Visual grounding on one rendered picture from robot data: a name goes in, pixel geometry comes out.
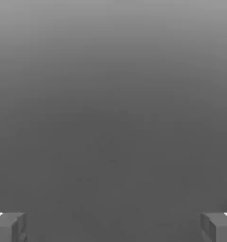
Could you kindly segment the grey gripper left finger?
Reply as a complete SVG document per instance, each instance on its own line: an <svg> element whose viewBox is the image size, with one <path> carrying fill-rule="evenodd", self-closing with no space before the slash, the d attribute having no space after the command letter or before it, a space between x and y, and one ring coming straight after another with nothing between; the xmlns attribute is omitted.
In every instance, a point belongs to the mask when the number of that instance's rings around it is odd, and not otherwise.
<svg viewBox="0 0 227 242"><path fill-rule="evenodd" d="M0 242L28 242L27 213L0 212Z"/></svg>

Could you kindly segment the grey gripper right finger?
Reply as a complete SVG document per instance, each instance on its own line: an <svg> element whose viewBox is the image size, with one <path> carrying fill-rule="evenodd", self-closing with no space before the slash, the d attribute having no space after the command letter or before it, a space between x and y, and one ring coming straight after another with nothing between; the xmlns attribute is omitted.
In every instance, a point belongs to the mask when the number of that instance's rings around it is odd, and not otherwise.
<svg viewBox="0 0 227 242"><path fill-rule="evenodd" d="M227 212L201 213L203 242L227 242Z"/></svg>

